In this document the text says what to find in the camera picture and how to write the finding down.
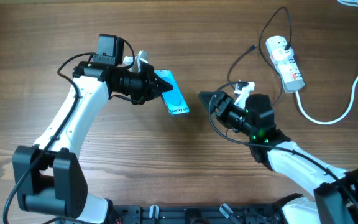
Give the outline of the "blue screen smartphone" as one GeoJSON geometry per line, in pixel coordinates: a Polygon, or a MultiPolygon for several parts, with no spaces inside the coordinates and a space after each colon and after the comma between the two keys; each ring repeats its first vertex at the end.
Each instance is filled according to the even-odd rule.
{"type": "Polygon", "coordinates": [[[177,85],[173,73],[170,70],[156,70],[155,73],[173,87],[172,90],[162,93],[162,99],[168,113],[172,116],[188,114],[190,109],[177,85]]]}

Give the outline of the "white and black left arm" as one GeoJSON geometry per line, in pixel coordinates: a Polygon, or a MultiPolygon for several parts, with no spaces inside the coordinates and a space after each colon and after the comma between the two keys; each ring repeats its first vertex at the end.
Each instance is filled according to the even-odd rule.
{"type": "Polygon", "coordinates": [[[81,223],[119,223],[112,201],[88,191],[78,161],[85,137],[100,109],[117,96],[134,105],[160,97],[172,85],[153,66],[137,72],[108,63],[80,62],[71,89],[48,129],[32,146],[18,146],[12,157],[21,210],[81,223]]]}

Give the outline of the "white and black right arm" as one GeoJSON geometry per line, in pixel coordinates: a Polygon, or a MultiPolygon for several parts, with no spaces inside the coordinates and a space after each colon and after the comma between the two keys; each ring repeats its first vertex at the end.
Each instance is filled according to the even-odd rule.
{"type": "Polygon", "coordinates": [[[358,223],[358,169],[332,166],[302,150],[276,127],[267,95],[250,95],[243,106],[223,91],[202,91],[199,98],[209,119],[249,137],[246,146],[256,162],[313,196],[293,194],[274,203],[278,223],[358,223]]]}

